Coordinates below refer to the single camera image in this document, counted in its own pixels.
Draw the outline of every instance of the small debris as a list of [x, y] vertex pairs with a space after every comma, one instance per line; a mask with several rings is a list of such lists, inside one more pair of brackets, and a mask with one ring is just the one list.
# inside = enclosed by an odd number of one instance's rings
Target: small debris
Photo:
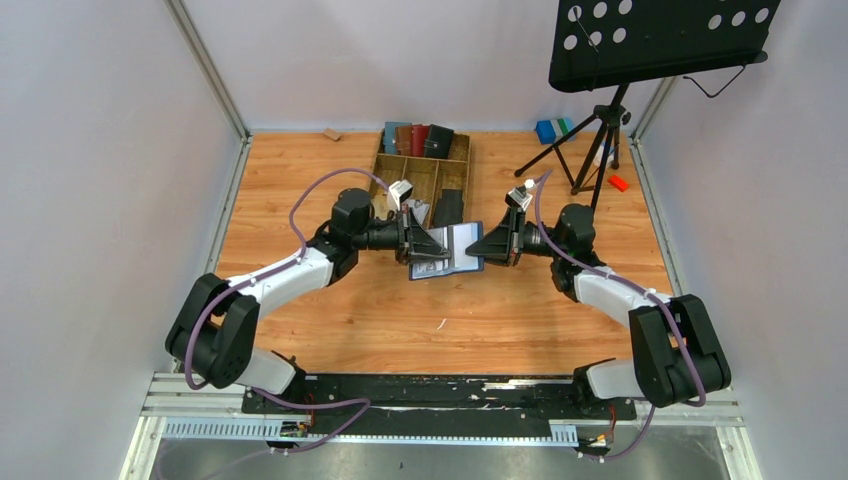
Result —
[[333, 130], [332, 128], [324, 130], [324, 135], [334, 142], [338, 142], [339, 139], [342, 138], [342, 134]]

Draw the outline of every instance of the music stand tripod legs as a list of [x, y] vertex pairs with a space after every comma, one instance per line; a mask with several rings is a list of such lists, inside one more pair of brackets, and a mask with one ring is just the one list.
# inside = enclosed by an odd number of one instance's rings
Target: music stand tripod legs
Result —
[[[576, 195], [580, 192], [593, 190], [594, 193], [592, 193], [591, 205], [592, 210], [595, 210], [598, 206], [598, 196], [601, 193], [601, 185], [603, 185], [604, 171], [607, 167], [607, 157], [609, 157], [610, 146], [614, 146], [612, 168], [617, 169], [619, 166], [618, 147], [620, 143], [619, 137], [621, 135], [621, 126], [627, 125], [630, 121], [630, 112], [621, 106], [621, 101], [624, 99], [624, 94], [627, 93], [627, 87], [629, 86], [629, 83], [619, 85], [618, 89], [615, 91], [615, 95], [613, 96], [612, 103], [609, 105], [596, 105], [589, 118], [583, 120], [579, 125], [574, 127], [573, 130], [554, 142], [553, 145], [543, 150], [539, 155], [536, 155], [533, 160], [530, 160], [523, 167], [516, 170], [515, 176], [520, 177], [524, 175], [524, 172], [526, 172], [527, 169], [538, 163], [539, 160], [551, 153], [551, 151], [554, 151], [557, 154], [557, 158], [559, 158], [559, 163], [562, 165], [562, 169], [565, 170], [568, 182], [571, 184], [571, 194]], [[569, 170], [568, 165], [565, 164], [565, 157], [562, 156], [562, 152], [560, 152], [559, 147], [595, 120], [600, 120], [601, 126], [598, 128], [598, 133], [595, 134], [595, 140], [592, 142], [591, 148], [589, 148], [589, 153], [586, 154], [586, 159], [583, 161], [583, 165], [577, 173], [577, 178], [573, 178], [571, 176], [571, 170]], [[586, 181], [586, 174], [589, 173], [592, 161], [595, 159], [595, 155], [597, 155], [598, 150], [601, 148], [601, 142], [604, 142], [604, 152], [601, 156], [601, 165], [598, 167], [598, 178], [595, 181], [594, 186], [586, 186], [584, 185]]]

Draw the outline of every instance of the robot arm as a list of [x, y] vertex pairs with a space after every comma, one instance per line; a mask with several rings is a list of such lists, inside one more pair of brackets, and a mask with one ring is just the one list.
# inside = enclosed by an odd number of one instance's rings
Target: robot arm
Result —
[[[223, 316], [219, 325], [204, 319], [194, 350], [193, 369], [217, 388], [233, 383], [282, 394], [298, 375], [305, 375], [294, 362], [253, 347], [258, 322], [270, 312], [313, 290], [337, 282], [356, 266], [359, 250], [394, 250], [401, 264], [450, 258], [418, 224], [403, 200], [412, 193], [406, 181], [395, 182], [389, 191], [394, 215], [374, 218], [368, 192], [348, 189], [339, 194], [330, 220], [300, 252], [255, 272], [224, 280], [214, 274], [194, 284], [165, 342], [166, 350], [185, 360], [191, 331], [203, 310], [230, 285], [247, 286], [227, 296], [213, 311]], [[290, 267], [270, 276], [283, 265]], [[296, 394], [294, 400], [300, 400]]]
[[[578, 403], [635, 397], [665, 407], [697, 396], [682, 354], [669, 340], [668, 324], [660, 308], [646, 295], [610, 278], [615, 272], [595, 254], [593, 210], [584, 205], [566, 205], [553, 228], [525, 222], [532, 199], [529, 186], [517, 187], [506, 195], [508, 208], [501, 223], [469, 246], [466, 253], [501, 266], [516, 265], [522, 254], [552, 257], [551, 278], [558, 291], [575, 302], [597, 308], [630, 329], [632, 359], [605, 360], [575, 370]], [[545, 228], [560, 250], [604, 275], [561, 258], [542, 240], [540, 228]], [[649, 293], [665, 303], [677, 319], [705, 390], [729, 386], [730, 368], [703, 302], [694, 295], [673, 298], [653, 290]]]

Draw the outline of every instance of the wooden floor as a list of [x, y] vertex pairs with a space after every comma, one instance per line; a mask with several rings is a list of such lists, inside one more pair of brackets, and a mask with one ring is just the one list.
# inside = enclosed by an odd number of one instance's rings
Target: wooden floor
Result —
[[[512, 172], [541, 147], [534, 133], [471, 133], [473, 165], [468, 218], [490, 230], [504, 214], [504, 194], [517, 185]], [[566, 144], [575, 169], [591, 135]], [[371, 168], [376, 133], [345, 134], [334, 143], [321, 134], [257, 135], [247, 162], [218, 274], [255, 270], [297, 248], [288, 212], [303, 190], [341, 167]], [[601, 192], [595, 250], [620, 274], [670, 291], [651, 220], [629, 151], [621, 169], [630, 183], [620, 193]], [[545, 188], [543, 215], [553, 224], [572, 198], [555, 156], [528, 171], [554, 169]], [[367, 189], [356, 174], [340, 175], [316, 189], [300, 208], [307, 236], [329, 218], [339, 191]], [[391, 252], [364, 252], [341, 282], [289, 303], [259, 325], [257, 345], [290, 356], [312, 372], [570, 373], [609, 357], [630, 356], [624, 327], [585, 305], [574, 304], [551, 283], [550, 260], [524, 256], [513, 268], [487, 265], [482, 273], [409, 282]], [[438, 329], [443, 319], [444, 326]]]

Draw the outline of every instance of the black music stand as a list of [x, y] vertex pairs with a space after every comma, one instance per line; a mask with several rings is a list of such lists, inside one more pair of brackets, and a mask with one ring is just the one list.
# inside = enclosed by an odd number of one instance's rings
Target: black music stand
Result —
[[[548, 83], [561, 92], [618, 86], [609, 105], [597, 105], [586, 120], [547, 147], [515, 176], [524, 175], [556, 152], [571, 184], [571, 194], [593, 190], [598, 205], [610, 146], [613, 168], [619, 163], [621, 126], [630, 120], [621, 104], [630, 83], [764, 62], [763, 45], [780, 0], [560, 0]], [[598, 133], [577, 177], [559, 147], [595, 120]], [[604, 142], [594, 186], [586, 174]]]

